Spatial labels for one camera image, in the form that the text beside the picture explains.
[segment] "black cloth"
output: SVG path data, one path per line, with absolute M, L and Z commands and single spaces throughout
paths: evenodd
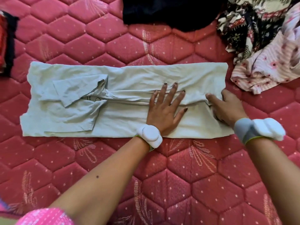
M 125 24 L 162 22 L 181 31 L 209 25 L 225 0 L 123 0 Z
M 19 18 L 3 11 L 7 20 L 7 40 L 6 40 L 6 52 L 5 63 L 6 67 L 3 70 L 1 76 L 10 76 L 11 68 L 13 67 L 13 60 L 15 58 L 15 40 L 16 30 L 18 26 Z

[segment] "hexagonal quilted pattern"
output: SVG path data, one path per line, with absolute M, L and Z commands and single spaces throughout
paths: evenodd
M 112 67 L 227 62 L 226 88 L 243 101 L 249 117 L 272 117 L 285 127 L 287 136 L 276 143 L 300 166 L 300 80 L 260 95 L 240 90 L 229 80 L 233 54 L 225 51 L 216 22 L 189 33 L 167 25 L 128 26 L 122 0 L 0 0 L 0 8 L 20 17 L 15 66 L 11 78 L 0 79 L 0 197 L 15 213 L 49 206 L 129 140 L 23 137 L 19 116 L 27 110 L 26 76 L 35 60 Z M 268 224 L 269 207 L 235 135 L 164 139 L 137 167 L 110 222 Z

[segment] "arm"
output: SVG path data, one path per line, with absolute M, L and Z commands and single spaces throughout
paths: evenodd
M 236 121 L 248 116 L 234 94 L 227 90 L 223 90 L 222 94 L 224 101 L 211 94 L 207 94 L 206 98 L 216 116 L 233 128 Z M 246 143 L 246 148 L 282 223 L 300 224 L 300 169 L 267 138 L 252 139 Z
M 162 136 L 168 135 L 183 117 L 185 109 L 174 114 L 185 96 L 181 92 L 171 104 L 178 88 L 175 83 L 165 98 L 165 83 L 149 103 L 147 124 L 157 127 Z M 115 154 L 100 163 L 75 185 L 62 194 L 50 207 L 57 207 L 78 225 L 106 224 L 120 201 L 123 192 L 150 146 L 139 137 L 133 137 Z

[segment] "person's right arm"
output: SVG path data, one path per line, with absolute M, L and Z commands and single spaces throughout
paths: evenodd
M 215 115 L 231 128 L 237 120 L 247 118 L 241 101 L 223 90 L 224 101 L 212 94 L 206 98 Z M 283 225 L 300 224 L 300 169 L 268 138 L 255 138 L 246 143 L 248 154 L 268 190 Z

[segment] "quilted bedspread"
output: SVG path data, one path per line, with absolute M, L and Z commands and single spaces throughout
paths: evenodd
M 233 56 L 216 22 L 183 33 L 166 25 L 124 25 L 122 0 L 0 0 L 20 17 L 11 78 L 0 78 L 0 197 L 15 214 L 49 206 L 129 139 L 23 137 L 29 64 L 167 65 L 227 62 L 227 89 L 251 118 L 286 129 L 279 147 L 300 166 L 300 80 L 252 95 L 230 82 Z M 256 225 L 276 220 L 272 202 L 235 135 L 164 139 L 140 163 L 111 224 Z

